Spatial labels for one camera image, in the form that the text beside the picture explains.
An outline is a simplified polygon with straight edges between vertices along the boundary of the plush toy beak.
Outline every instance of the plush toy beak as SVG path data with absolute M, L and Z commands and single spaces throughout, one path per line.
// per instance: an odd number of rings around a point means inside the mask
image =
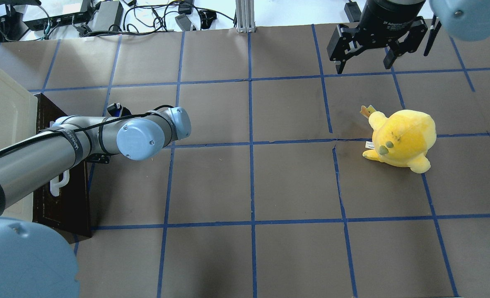
M 389 152 L 389 150 L 385 146 L 379 146 L 379 150 L 377 152 L 380 155 L 385 155 Z

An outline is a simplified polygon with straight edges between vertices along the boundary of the stuffed duck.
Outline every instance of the stuffed duck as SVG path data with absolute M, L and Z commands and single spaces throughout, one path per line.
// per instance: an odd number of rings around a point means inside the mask
M 372 106 L 362 106 L 361 114 L 374 129 L 374 149 L 364 151 L 364 158 L 410 168 L 418 174 L 429 170 L 431 163 L 425 155 L 436 141 L 434 120 L 430 115 L 401 110 L 387 118 Z

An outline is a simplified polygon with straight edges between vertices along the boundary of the electrical cord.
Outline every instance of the electrical cord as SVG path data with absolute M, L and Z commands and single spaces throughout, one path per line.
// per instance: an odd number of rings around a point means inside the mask
M 48 39 L 49 37 L 49 33 L 50 33 L 50 30 L 52 28 L 52 20 L 51 20 L 51 17 L 50 15 L 48 14 L 48 12 L 42 7 L 42 5 L 39 5 L 39 8 L 44 11 L 44 13 L 46 14 L 46 17 L 48 18 L 48 25 L 46 26 L 46 28 L 44 29 L 44 35 L 42 36 L 42 39 Z
M 140 33 L 140 31 L 138 30 L 138 28 L 136 28 L 136 26 L 135 26 L 135 25 L 130 24 L 130 23 L 129 23 L 129 24 L 127 24 L 127 31 L 128 31 L 128 32 L 131 32 L 131 31 L 129 30 L 129 26 L 133 26 L 133 27 L 136 29 L 136 33 Z
M 118 27 L 118 31 L 121 31 L 120 25 L 116 25 L 116 24 L 110 25 L 108 30 L 110 31 L 111 28 L 114 28 L 114 27 Z
M 159 110 L 161 108 L 173 108 L 173 106 L 170 106 L 169 104 L 163 104 L 163 105 L 161 105 L 159 107 L 154 108 L 153 110 L 154 111 L 157 111 L 157 110 Z M 131 118 L 136 118 L 136 117 L 143 118 L 143 117 L 147 117 L 149 115 L 155 115 L 155 114 L 148 112 L 148 113 L 136 114 L 136 115 L 126 115 L 126 116 L 123 116 L 123 117 L 119 117 L 119 118 L 116 118 L 116 119 L 108 120 L 108 121 L 101 122 L 101 123 L 98 123 L 98 124 L 94 124 L 94 125 L 91 125 L 91 126 L 77 128 L 76 130 L 74 130 L 74 132 L 85 132 L 87 130 L 92 130 L 92 129 L 96 128 L 96 127 L 105 126 L 107 124 L 111 124 L 111 123 L 114 123 L 114 122 L 118 122 L 118 121 L 122 121 L 122 120 L 126 120 L 126 119 L 131 119 Z M 6 147 L 4 149 L 1 149 L 0 150 L 0 158 L 2 158 L 5 155 L 8 155 L 12 151 L 15 151 L 15 150 L 18 150 L 18 149 L 27 147 L 27 146 L 29 146 L 31 144 L 34 144 L 36 142 L 39 142 L 39 141 L 44 141 L 46 139 L 57 137 L 57 136 L 63 136 L 63 134 L 61 132 L 51 132 L 49 134 L 44 134 L 44 135 L 35 136 L 35 137 L 32 137 L 32 138 L 26 139 L 26 140 L 24 140 L 22 142 L 19 142 L 19 143 L 16 143 L 14 145 L 11 145 L 9 147 Z
M 156 32 L 162 32 L 158 30 L 153 30 L 149 32 L 140 32 L 140 33 L 135 33 L 135 32 L 123 32 L 123 31 L 92 31 L 88 32 L 82 37 L 89 37 L 89 36 L 109 36 L 109 35 L 117 35 L 117 34 L 123 34 L 123 35 L 133 35 L 133 36 L 144 36 L 144 35 L 149 35 L 153 34 Z
M 130 11 L 135 11 L 136 8 L 141 8 L 141 9 L 152 9 L 154 11 L 156 11 L 156 9 L 159 9 L 159 8 L 164 8 L 164 15 L 163 17 L 161 18 L 162 20 L 160 21 L 159 20 L 159 23 L 162 25 L 162 28 L 166 31 L 166 32 L 169 32 L 167 30 L 167 25 L 166 25 L 166 22 L 165 22 L 165 16 L 167 16 L 167 14 L 169 13 L 167 10 L 170 6 L 173 6 L 173 7 L 176 7 L 176 6 L 179 6 L 179 5 L 185 5 L 185 6 L 189 6 L 191 8 L 194 8 L 196 11 L 197 11 L 197 14 L 199 14 L 199 10 L 207 10 L 207 11 L 212 11 L 212 12 L 215 12 L 219 15 L 222 15 L 232 21 L 235 21 L 235 18 L 231 18 L 229 17 L 228 15 L 225 15 L 224 13 L 222 12 L 219 12 L 219 11 L 215 11 L 215 10 L 211 10 L 209 8 L 203 8 L 203 7 L 198 7 L 198 6 L 195 6 L 193 4 L 189 4 L 187 2 L 184 2 L 182 0 L 174 0 L 174 1 L 171 1 L 169 2 L 168 4 L 159 4 L 159 5 L 140 5 L 140 6 L 133 6 L 131 8 L 129 8 L 126 12 L 125 12 L 125 17 L 123 18 L 123 22 L 122 22 L 122 28 L 124 30 L 126 30 L 126 16 L 129 14 Z
M 72 26 L 79 32 L 80 37 L 84 37 L 84 36 L 86 36 L 86 34 L 89 34 L 92 32 L 92 29 L 90 29 L 90 27 L 87 24 L 82 24 L 80 26 L 76 26 L 74 24 L 75 18 L 76 18 L 76 16 L 73 15 L 72 16 Z

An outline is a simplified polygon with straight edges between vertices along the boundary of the metal pole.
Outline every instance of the metal pole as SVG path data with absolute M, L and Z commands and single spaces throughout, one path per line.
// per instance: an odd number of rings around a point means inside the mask
M 237 32 L 256 32 L 254 0 L 236 0 Z

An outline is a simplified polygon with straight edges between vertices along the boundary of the plush toy tag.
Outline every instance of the plush toy tag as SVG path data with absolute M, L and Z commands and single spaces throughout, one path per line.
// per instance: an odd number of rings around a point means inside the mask
M 374 109 L 374 107 L 372 107 L 372 105 L 369 105 L 368 108 L 365 106 L 361 106 L 361 111 L 359 113 L 361 113 L 361 115 L 363 115 L 364 117 L 366 117 L 368 119 L 368 118 L 370 118 L 370 114 L 372 114 L 375 111 L 376 111 L 376 109 Z

